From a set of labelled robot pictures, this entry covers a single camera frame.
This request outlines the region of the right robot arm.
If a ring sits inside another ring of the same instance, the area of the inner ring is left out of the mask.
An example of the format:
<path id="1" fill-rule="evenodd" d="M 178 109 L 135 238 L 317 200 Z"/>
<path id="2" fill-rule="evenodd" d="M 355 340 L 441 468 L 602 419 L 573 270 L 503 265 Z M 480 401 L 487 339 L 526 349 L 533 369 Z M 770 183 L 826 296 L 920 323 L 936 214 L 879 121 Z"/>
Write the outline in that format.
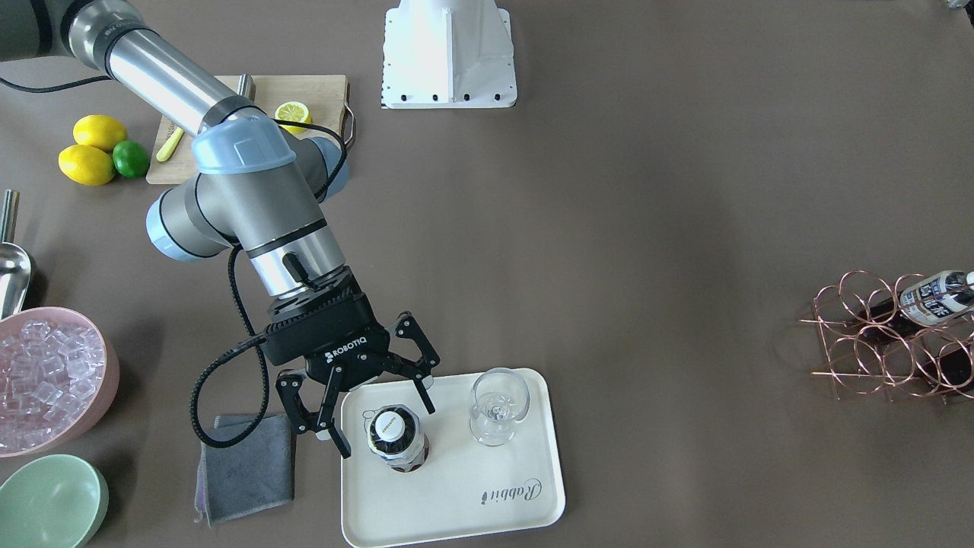
<path id="1" fill-rule="evenodd" d="M 425 409 L 431 370 L 441 360 L 409 312 L 391 327 L 378 323 L 368 297 L 321 211 L 347 152 L 326 158 L 326 140 L 296 139 L 250 99 L 234 93 L 147 27 L 126 1 L 4 1 L 2 59 L 72 56 L 124 84 L 193 137 L 197 174 L 151 205 L 146 228 L 171 259 L 193 261 L 223 250 L 246 253 L 269 295 L 271 322 L 216 358 L 199 376 L 190 400 L 202 443 L 228 448 L 236 437 L 212 439 L 202 429 L 198 398 L 220 365 L 248 349 L 261 368 L 295 358 L 303 371 L 263 372 L 263 392 L 277 389 L 294 432 L 331 439 L 342 457 L 350 444 L 336 423 L 339 395 L 383 372 L 414 383 Z"/>

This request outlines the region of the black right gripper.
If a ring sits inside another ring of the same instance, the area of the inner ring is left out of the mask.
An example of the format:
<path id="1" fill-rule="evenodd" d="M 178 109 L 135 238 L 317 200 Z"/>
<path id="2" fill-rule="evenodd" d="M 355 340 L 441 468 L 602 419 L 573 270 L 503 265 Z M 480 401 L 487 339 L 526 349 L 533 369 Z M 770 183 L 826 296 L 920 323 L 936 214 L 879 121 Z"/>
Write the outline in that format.
<path id="1" fill-rule="evenodd" d="M 272 322 L 264 330 L 264 356 L 273 365 L 299 357 L 323 357 L 324 372 L 313 377 L 326 382 L 319 412 L 312 413 L 300 395 L 307 375 L 293 371 L 279 374 L 275 388 L 296 435 L 327 434 L 341 457 L 352 456 L 351 445 L 336 423 L 339 395 L 343 389 L 354 389 L 383 374 L 380 360 L 389 356 L 390 339 L 393 346 L 411 343 L 416 348 L 418 354 L 413 357 L 390 350 L 396 363 L 390 371 L 413 382 L 425 412 L 436 413 L 429 391 L 434 387 L 434 368 L 441 357 L 411 311 L 401 312 L 386 333 L 349 268 L 338 268 L 317 279 L 304 268 L 288 268 L 288 274 L 298 283 L 298 292 L 272 303 Z M 341 364 L 347 365 L 346 373 Z"/>

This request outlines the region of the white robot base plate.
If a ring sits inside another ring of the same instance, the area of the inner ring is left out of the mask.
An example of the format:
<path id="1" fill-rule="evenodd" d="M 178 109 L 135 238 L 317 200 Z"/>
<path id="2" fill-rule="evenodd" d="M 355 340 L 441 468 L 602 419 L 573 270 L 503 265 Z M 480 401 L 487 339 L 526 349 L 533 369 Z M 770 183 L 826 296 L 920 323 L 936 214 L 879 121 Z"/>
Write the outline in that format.
<path id="1" fill-rule="evenodd" d="M 380 106 L 514 107 L 511 16 L 494 1 L 400 1 L 385 13 Z"/>

